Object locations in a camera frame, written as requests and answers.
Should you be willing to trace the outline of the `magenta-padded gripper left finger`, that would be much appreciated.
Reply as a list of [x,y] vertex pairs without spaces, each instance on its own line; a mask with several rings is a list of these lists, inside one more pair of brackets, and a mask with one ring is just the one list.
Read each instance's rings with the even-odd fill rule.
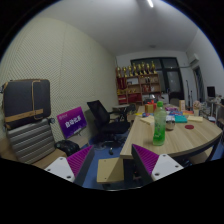
[[58,157],[46,171],[82,186],[94,155],[93,147],[88,146],[67,158]]

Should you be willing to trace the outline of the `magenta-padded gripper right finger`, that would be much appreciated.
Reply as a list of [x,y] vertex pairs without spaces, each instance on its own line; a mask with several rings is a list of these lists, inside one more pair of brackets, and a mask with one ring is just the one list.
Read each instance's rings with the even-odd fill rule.
[[132,145],[132,156],[144,185],[182,169],[182,166],[168,154],[158,155],[136,144]]

